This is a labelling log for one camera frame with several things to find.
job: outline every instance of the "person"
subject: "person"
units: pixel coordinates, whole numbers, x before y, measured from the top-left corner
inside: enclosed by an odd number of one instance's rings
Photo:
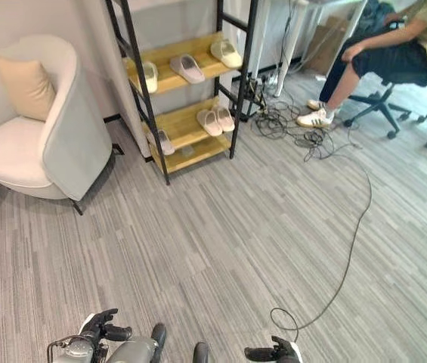
[[[385,25],[405,16],[405,27],[386,27],[368,37],[348,39],[329,72],[319,100],[307,103],[313,112],[297,118],[300,126],[329,127],[341,103],[366,73],[374,72],[383,78],[397,70],[426,72],[427,0],[419,0],[400,13],[388,14]]]

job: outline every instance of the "gray striped carpet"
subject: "gray striped carpet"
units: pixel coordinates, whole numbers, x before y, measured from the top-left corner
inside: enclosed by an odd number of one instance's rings
[[[321,83],[299,74],[287,87],[300,105]],[[368,77],[359,93],[379,88]],[[399,87],[393,101],[424,113],[427,89]],[[361,108],[348,101],[340,117]],[[214,157],[167,187],[125,127],[108,127],[125,156],[81,202],[83,217],[67,201],[0,186],[0,362],[45,361],[48,343],[111,307],[136,334],[167,325],[164,362],[190,361],[199,340],[211,361],[245,361],[246,346],[294,337],[270,322],[272,307],[300,324],[323,308],[368,199],[355,164],[304,163],[292,139],[260,138],[248,124],[234,160]],[[406,121],[393,141],[388,130],[371,114],[351,133],[362,149],[343,150],[368,170],[374,201],[345,286],[300,333],[305,361],[427,361],[427,123]],[[332,135],[347,141],[342,127]]]

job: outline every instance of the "baseboard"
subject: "baseboard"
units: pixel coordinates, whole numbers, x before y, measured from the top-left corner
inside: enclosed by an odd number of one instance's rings
[[[104,123],[110,123],[111,121],[115,121],[120,118],[121,118],[121,115],[119,113],[116,113],[115,115],[104,117]]]
[[[301,61],[300,57],[293,58],[290,61],[290,66],[297,64],[300,61]],[[264,72],[269,72],[269,71],[274,70],[276,68],[277,68],[277,65],[273,64],[271,66],[261,68],[260,70],[258,70],[258,73],[260,74],[260,73],[264,73]],[[240,76],[236,76],[236,77],[232,78],[231,81],[232,82],[240,81]]]

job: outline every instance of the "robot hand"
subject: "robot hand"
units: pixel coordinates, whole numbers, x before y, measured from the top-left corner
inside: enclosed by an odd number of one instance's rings
[[[272,341],[277,343],[274,348],[245,348],[245,356],[250,361],[302,363],[297,344],[275,336],[272,336]]]

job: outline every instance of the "cardboard box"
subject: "cardboard box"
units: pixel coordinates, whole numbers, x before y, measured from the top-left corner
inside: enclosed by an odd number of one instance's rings
[[[317,46],[323,41],[323,39],[329,34],[331,27],[319,25],[316,28],[314,37],[309,44],[307,50],[307,57],[309,58]],[[310,59],[305,67],[314,70],[320,74],[327,75],[331,63],[336,59],[337,51],[341,46],[342,39],[344,38],[345,30],[333,30],[329,38],[322,43],[319,49],[316,51],[312,59]]]
[[[348,28],[349,20],[341,19],[340,17],[328,17],[326,26],[328,28],[339,28],[342,32],[345,32]]]

